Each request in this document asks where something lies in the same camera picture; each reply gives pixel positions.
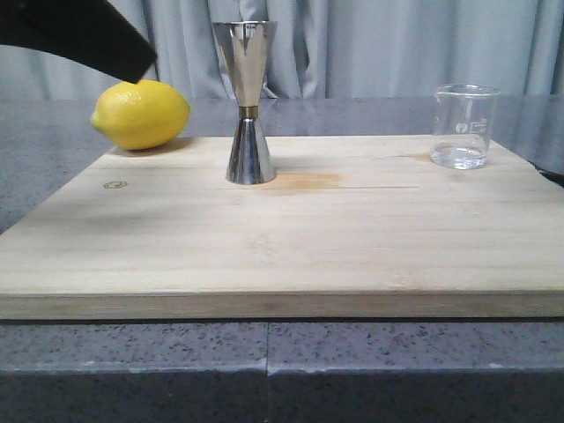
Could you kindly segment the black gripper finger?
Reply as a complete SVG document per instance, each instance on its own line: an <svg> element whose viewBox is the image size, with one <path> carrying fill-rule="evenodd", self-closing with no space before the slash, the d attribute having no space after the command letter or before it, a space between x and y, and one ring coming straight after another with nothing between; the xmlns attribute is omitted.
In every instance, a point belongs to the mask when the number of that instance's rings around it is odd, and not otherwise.
<svg viewBox="0 0 564 423"><path fill-rule="evenodd" d="M130 83L157 60L149 41L108 1L2 1L1 43L61 56Z"/></svg>

